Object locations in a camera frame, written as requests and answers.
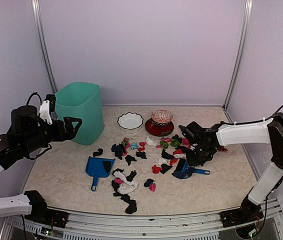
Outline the blue hand brush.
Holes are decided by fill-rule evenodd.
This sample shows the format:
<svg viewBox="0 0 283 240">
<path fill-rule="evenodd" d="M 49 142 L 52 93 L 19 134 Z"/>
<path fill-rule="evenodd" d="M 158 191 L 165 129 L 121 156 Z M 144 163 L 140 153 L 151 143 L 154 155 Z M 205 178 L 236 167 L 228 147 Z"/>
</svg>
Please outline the blue hand brush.
<svg viewBox="0 0 283 240">
<path fill-rule="evenodd" d="M 180 180 L 185 180 L 190 178 L 193 174 L 210 175 L 211 172 L 205 169 L 190 167 L 187 160 L 181 158 L 173 171 L 172 176 Z"/>
</svg>

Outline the blue plastic dustpan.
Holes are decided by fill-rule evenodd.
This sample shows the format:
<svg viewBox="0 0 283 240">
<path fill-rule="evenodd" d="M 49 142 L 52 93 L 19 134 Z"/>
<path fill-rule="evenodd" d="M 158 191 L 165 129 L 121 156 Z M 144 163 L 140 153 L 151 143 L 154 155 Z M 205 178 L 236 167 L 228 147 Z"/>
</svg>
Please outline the blue plastic dustpan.
<svg viewBox="0 0 283 240">
<path fill-rule="evenodd" d="M 111 161 L 112 162 L 111 170 L 112 170 L 113 165 L 115 163 L 114 158 L 111 159 L 111 158 L 101 158 L 101 157 L 92 157 L 92 156 L 88 157 L 87 164 L 85 167 L 85 172 L 87 175 L 93 178 L 90 188 L 92 192 L 95 192 L 97 190 L 99 178 L 107 178 L 111 173 L 111 170 L 109 173 L 105 172 L 103 161 Z"/>
</svg>

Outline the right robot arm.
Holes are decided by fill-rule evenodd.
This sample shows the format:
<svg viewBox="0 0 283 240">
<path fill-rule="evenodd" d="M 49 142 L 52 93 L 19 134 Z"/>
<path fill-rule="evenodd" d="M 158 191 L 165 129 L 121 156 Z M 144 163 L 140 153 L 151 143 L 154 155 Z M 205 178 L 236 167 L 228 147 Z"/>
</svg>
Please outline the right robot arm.
<svg viewBox="0 0 283 240">
<path fill-rule="evenodd" d="M 218 148 L 242 145 L 265 150 L 269 157 L 256 184 L 242 200 L 237 218 L 248 222 L 257 208 L 283 181 L 283 105 L 273 114 L 259 120 L 246 122 L 221 121 L 211 127 L 200 126 L 192 121 L 180 127 L 182 135 L 192 145 L 189 163 L 204 164 L 212 160 Z"/>
</svg>

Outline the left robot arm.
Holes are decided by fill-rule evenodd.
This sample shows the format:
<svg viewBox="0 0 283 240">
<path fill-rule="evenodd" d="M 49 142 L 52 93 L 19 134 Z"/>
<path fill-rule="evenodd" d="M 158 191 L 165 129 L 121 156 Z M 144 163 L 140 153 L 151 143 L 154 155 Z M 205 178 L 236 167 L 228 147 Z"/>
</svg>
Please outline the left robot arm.
<svg viewBox="0 0 283 240">
<path fill-rule="evenodd" d="M 64 142 L 76 137 L 82 119 L 70 116 L 62 120 L 52 119 L 55 105 L 55 95 L 47 94 L 39 107 L 28 101 L 11 111 L 11 125 L 7 133 L 0 135 L 0 173 L 19 160 L 36 160 L 52 149 L 52 142 Z M 45 223 L 52 217 L 51 213 L 36 190 L 0 198 L 0 218 L 23 215 L 36 217 Z"/>
</svg>

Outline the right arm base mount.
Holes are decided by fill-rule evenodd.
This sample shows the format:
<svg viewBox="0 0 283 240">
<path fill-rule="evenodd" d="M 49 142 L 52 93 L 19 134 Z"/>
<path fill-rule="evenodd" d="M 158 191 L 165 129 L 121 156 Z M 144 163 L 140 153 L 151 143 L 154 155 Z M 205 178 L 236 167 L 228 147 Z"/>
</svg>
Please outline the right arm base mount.
<svg viewBox="0 0 283 240">
<path fill-rule="evenodd" d="M 240 207 L 222 211 L 219 215 L 224 228 L 246 224 L 264 217 L 261 205 L 254 204 L 247 196 Z"/>
</svg>

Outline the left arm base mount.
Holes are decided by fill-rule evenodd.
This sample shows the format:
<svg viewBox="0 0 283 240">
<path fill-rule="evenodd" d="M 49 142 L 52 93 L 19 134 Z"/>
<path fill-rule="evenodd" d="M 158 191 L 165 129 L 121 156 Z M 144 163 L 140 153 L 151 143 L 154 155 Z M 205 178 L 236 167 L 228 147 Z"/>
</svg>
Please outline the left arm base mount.
<svg viewBox="0 0 283 240">
<path fill-rule="evenodd" d="M 37 190 L 24 192 L 31 205 L 31 213 L 25 215 L 27 220 L 58 228 L 65 228 L 69 214 L 65 211 L 48 208 L 46 200 Z"/>
</svg>

